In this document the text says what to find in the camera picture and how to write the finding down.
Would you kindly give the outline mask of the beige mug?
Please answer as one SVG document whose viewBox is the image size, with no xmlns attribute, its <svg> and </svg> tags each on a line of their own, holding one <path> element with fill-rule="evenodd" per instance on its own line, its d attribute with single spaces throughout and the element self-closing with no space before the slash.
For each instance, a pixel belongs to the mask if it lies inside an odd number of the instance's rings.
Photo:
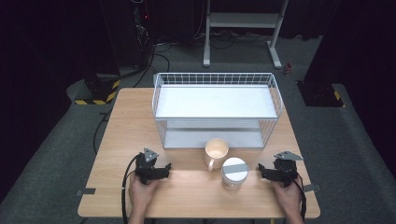
<svg viewBox="0 0 396 224">
<path fill-rule="evenodd" d="M 213 138 L 205 144 L 205 163 L 207 170 L 212 172 L 219 169 L 227 159 L 229 146 L 226 141 L 220 138 Z"/>
</svg>

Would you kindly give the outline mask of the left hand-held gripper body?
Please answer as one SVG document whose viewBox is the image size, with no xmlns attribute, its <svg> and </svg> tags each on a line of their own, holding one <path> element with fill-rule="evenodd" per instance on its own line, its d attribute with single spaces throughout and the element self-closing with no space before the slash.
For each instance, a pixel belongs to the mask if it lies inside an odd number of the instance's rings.
<svg viewBox="0 0 396 224">
<path fill-rule="evenodd" d="M 158 172 L 155 168 L 158 157 L 158 153 L 146 147 L 143 152 L 137 155 L 134 172 L 139 177 L 142 184 L 148 185 L 153 180 L 158 179 Z"/>
</svg>

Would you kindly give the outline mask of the white jar with grey-taped lid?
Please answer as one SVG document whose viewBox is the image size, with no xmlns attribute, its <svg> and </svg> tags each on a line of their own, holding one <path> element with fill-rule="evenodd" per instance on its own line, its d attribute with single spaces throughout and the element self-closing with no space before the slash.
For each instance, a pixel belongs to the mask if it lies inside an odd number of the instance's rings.
<svg viewBox="0 0 396 224">
<path fill-rule="evenodd" d="M 222 185 L 226 189 L 239 189 L 248 178 L 249 168 L 240 158 L 229 158 L 221 167 Z"/>
</svg>

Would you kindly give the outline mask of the white metal stand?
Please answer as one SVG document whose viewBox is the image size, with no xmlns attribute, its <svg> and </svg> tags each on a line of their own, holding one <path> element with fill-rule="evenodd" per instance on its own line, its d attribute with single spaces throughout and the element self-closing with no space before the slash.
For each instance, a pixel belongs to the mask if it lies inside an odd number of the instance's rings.
<svg viewBox="0 0 396 224">
<path fill-rule="evenodd" d="M 224 13 L 212 12 L 211 0 L 206 0 L 205 45 L 203 67 L 210 66 L 210 29 L 211 28 L 257 28 L 273 29 L 273 35 L 266 42 L 274 68 L 280 69 L 282 63 L 276 52 L 276 41 L 282 26 L 289 0 L 282 0 L 277 13 Z"/>
</svg>

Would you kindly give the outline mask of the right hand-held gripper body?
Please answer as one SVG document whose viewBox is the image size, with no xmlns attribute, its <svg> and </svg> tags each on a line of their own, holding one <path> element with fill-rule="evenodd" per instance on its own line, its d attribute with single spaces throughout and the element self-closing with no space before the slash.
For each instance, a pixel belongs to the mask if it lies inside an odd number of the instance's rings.
<svg viewBox="0 0 396 224">
<path fill-rule="evenodd" d="M 268 175 L 272 175 L 276 182 L 281 182 L 284 187 L 290 185 L 298 176 L 297 161 L 302 161 L 304 158 L 290 151 L 283 151 L 274 155 L 276 158 L 273 162 L 274 170 L 268 170 Z"/>
</svg>

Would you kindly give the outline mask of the white wire shelf rack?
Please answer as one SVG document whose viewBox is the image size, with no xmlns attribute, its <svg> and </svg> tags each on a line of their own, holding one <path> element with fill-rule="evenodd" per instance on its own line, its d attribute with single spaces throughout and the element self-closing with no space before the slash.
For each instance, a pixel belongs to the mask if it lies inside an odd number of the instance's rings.
<svg viewBox="0 0 396 224">
<path fill-rule="evenodd" d="M 152 112 L 165 148 L 264 148 L 283 111 L 271 73 L 159 73 Z"/>
</svg>

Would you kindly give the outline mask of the black base with yellow stripes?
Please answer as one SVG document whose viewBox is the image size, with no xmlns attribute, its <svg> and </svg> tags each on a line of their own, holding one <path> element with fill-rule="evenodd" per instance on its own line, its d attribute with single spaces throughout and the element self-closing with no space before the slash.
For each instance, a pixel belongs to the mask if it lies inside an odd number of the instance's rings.
<svg viewBox="0 0 396 224">
<path fill-rule="evenodd" d="M 344 107 L 339 92 L 332 86 L 320 86 L 304 81 L 298 81 L 297 87 L 306 106 Z"/>
<path fill-rule="evenodd" d="M 120 80 L 117 77 L 100 78 L 94 75 L 85 78 L 84 84 L 90 94 L 75 98 L 74 102 L 77 105 L 106 105 L 114 99 Z"/>
</svg>

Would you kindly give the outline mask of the person's right hand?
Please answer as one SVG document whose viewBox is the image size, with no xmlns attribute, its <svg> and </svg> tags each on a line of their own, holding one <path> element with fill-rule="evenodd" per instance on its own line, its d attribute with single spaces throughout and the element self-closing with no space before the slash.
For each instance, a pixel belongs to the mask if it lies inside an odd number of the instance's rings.
<svg viewBox="0 0 396 224">
<path fill-rule="evenodd" d="M 272 187 L 275 190 L 278 204 L 287 218 L 299 217 L 301 210 L 301 192 L 302 181 L 296 178 L 293 184 L 282 187 L 278 182 L 272 181 Z"/>
</svg>

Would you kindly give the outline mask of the person's left hand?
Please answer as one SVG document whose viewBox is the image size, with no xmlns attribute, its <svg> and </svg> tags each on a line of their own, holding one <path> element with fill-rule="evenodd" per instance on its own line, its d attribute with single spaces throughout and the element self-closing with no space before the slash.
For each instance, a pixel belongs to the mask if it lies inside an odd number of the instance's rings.
<svg viewBox="0 0 396 224">
<path fill-rule="evenodd" d="M 154 180 L 148 185 L 142 184 L 140 178 L 131 175 L 129 196 L 132 203 L 132 216 L 144 216 L 160 180 Z"/>
</svg>

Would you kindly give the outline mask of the dark equipment tower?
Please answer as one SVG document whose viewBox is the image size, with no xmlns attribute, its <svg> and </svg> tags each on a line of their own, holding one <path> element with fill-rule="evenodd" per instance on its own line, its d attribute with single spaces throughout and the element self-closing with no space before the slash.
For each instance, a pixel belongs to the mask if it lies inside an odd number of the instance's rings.
<svg viewBox="0 0 396 224">
<path fill-rule="evenodd" d="M 150 15 L 149 0 L 129 0 L 134 23 L 137 56 L 137 70 L 145 68 L 153 48 L 153 22 Z"/>
</svg>

